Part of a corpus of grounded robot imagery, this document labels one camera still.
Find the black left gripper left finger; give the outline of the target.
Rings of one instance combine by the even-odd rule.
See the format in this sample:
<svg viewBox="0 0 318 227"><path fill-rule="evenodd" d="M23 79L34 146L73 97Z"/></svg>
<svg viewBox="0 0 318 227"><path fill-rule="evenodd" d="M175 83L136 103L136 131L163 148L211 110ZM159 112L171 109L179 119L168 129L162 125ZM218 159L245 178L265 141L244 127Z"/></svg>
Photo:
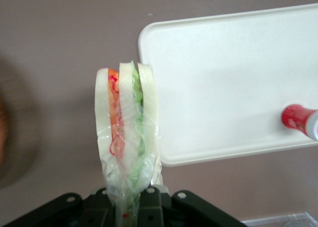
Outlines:
<svg viewBox="0 0 318 227"><path fill-rule="evenodd" d="M113 227L114 207L106 188L95 188L87 198L63 194L9 222L8 227Z"/></svg>

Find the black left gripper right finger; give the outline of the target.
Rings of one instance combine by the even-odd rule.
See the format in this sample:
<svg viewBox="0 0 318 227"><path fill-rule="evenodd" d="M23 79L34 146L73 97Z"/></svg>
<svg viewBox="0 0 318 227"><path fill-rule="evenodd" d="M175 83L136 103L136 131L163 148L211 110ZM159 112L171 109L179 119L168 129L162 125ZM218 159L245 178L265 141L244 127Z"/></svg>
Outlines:
<svg viewBox="0 0 318 227"><path fill-rule="evenodd" d="M191 191L169 195L165 186L149 186L139 201L140 227L244 227L244 223Z"/></svg>

